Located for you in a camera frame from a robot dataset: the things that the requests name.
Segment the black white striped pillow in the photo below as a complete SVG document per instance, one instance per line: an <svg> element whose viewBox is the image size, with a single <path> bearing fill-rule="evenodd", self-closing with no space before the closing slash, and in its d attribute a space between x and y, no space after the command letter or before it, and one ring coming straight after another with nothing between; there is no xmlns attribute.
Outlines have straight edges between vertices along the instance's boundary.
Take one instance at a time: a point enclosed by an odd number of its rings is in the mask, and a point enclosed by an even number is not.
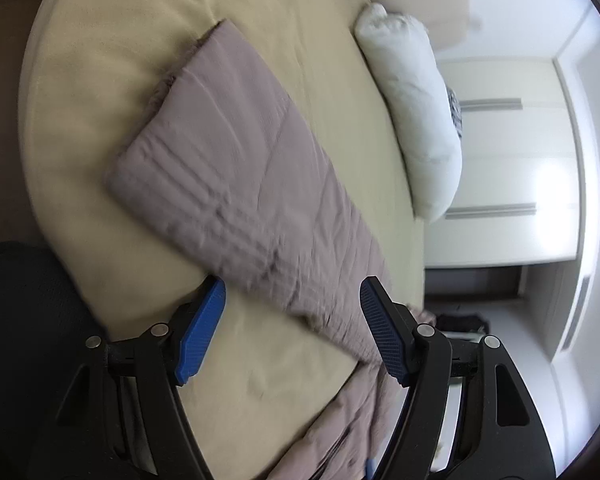
<svg viewBox="0 0 600 480"><path fill-rule="evenodd" d="M457 99L456 93L452 88L446 87L446 93L448 94L452 122L458 137L461 138L463 136L463 117L460 101Z"/></svg>

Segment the white long pillow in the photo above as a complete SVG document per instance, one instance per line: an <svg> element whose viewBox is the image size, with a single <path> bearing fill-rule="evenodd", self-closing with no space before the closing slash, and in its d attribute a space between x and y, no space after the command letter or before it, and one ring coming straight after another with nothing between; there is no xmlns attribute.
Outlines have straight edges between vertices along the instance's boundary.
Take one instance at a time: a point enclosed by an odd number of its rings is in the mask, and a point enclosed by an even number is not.
<svg viewBox="0 0 600 480"><path fill-rule="evenodd" d="M354 36L388 103L415 216L435 222L453 203L463 155L427 29L411 15L371 3L358 16Z"/></svg>

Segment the mauve hooded down coat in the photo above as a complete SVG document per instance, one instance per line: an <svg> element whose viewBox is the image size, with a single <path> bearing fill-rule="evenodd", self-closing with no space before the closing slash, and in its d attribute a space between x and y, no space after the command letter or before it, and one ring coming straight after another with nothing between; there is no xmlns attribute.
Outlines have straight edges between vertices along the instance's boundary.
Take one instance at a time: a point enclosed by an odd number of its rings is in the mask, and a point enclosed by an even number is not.
<svg viewBox="0 0 600 480"><path fill-rule="evenodd" d="M382 251L362 211L257 50L222 21L158 87L110 191L226 286L199 372L180 398L219 479L359 479L401 390L381 364L358 289L375 275L422 310L422 230L405 188Z"/></svg>

